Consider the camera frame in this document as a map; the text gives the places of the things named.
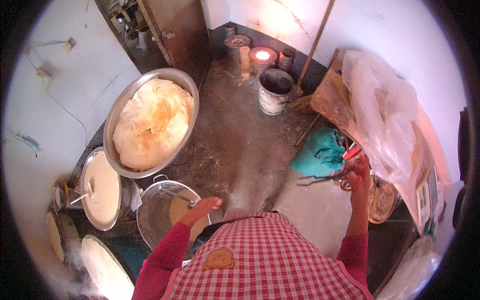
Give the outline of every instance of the wooden door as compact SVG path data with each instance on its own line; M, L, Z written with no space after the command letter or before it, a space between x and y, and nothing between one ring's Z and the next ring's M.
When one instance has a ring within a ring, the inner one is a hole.
M199 87L212 52L200 0L137 0L167 63Z

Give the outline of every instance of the concrete floor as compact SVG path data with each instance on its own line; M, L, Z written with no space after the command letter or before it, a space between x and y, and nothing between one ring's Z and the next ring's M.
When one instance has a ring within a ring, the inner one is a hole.
M293 147L315 116L258 108L258 91L214 61L201 87L189 147L162 172L224 199L224 210L278 210L320 251L335 258L351 214L349 192L328 181L296 185ZM321 119L316 127L329 126Z

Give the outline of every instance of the red checkered apron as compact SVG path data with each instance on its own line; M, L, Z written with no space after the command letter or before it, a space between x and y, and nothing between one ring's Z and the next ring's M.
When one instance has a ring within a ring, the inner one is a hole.
M278 213L244 213L224 224L190 264L175 269L162 299L373 299L340 261L323 256ZM233 269L204 270L214 250L226 248Z

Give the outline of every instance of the woman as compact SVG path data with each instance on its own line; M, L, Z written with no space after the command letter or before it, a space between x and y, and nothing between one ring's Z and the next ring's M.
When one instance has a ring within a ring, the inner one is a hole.
M372 299L366 287L370 169L347 164L352 216L336 260L323 256L279 213L227 212L181 267L190 229L222 200L202 199L144 261L133 299Z

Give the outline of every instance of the red long-sleeve shirt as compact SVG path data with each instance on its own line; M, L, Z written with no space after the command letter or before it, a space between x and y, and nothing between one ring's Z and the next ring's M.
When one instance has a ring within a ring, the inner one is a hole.
M144 260L135 284L133 300L160 299L167 288L173 270L180 268L187 249L190 229L176 223ZM368 234L345 237L337 259L342 261L348 273L367 286Z

